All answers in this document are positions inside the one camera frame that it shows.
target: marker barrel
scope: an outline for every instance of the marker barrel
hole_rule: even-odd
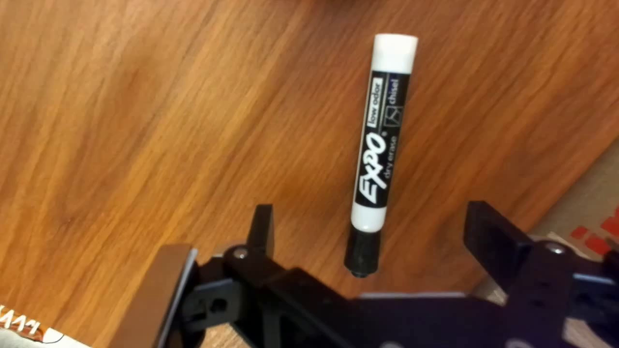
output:
[[[417,39],[374,36],[365,97],[359,159],[353,183],[349,239],[344,266],[353,277],[376,271],[388,186],[403,117]]]

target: wooden table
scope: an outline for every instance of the wooden table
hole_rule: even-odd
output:
[[[419,51],[380,271],[342,268],[371,39]],[[272,204],[344,297],[469,291],[465,202],[529,229],[619,134],[614,0],[0,3],[0,300],[106,347],[162,244]]]

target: marker cap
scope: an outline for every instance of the marker cap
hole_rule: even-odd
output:
[[[373,38],[371,70],[390,74],[411,74],[417,38],[378,34]]]
[[[365,279],[378,268],[380,235],[359,233],[349,227],[344,266],[357,279]]]

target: wooden surface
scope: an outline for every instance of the wooden surface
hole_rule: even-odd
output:
[[[467,200],[529,229],[619,134],[614,0],[0,3],[0,300],[106,347],[162,244],[274,204],[344,297],[467,291]],[[342,268],[371,38],[419,51],[380,271]]]

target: expo marker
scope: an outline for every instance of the expo marker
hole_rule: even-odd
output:
[[[376,270],[380,229],[386,217],[388,184],[415,47],[417,39],[409,36],[380,34],[373,39],[349,213],[351,231],[344,260],[353,277],[367,277]]]

